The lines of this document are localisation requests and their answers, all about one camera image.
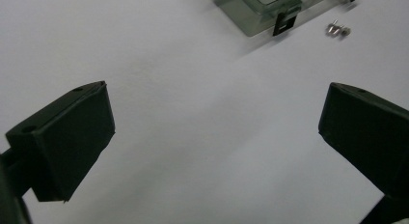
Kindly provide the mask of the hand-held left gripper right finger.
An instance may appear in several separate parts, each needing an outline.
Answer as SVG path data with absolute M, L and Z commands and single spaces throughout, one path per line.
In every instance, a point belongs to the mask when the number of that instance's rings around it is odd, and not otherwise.
M 330 84 L 318 133 L 379 190 L 409 198 L 409 111 L 369 91 Z

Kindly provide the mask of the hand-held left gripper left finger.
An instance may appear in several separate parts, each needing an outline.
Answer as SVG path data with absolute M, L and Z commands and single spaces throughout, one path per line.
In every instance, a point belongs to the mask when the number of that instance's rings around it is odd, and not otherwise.
M 75 88 L 6 133 L 5 163 L 15 195 L 67 201 L 115 134 L 103 81 Z

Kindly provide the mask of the clear green compartment box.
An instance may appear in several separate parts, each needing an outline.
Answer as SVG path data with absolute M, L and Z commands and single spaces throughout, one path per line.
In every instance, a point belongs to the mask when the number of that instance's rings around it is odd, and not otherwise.
M 276 37 L 338 5 L 356 0 L 213 0 L 247 36 L 271 29 Z

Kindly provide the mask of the white table cover sheet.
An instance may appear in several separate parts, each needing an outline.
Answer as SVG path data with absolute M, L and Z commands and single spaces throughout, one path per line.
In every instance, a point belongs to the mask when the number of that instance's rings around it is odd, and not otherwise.
M 0 0 L 0 151 L 99 80 L 115 135 L 69 201 L 25 195 L 34 224 L 358 224 L 382 194 L 319 118 L 333 82 L 409 110 L 409 0 L 251 38 L 212 0 Z

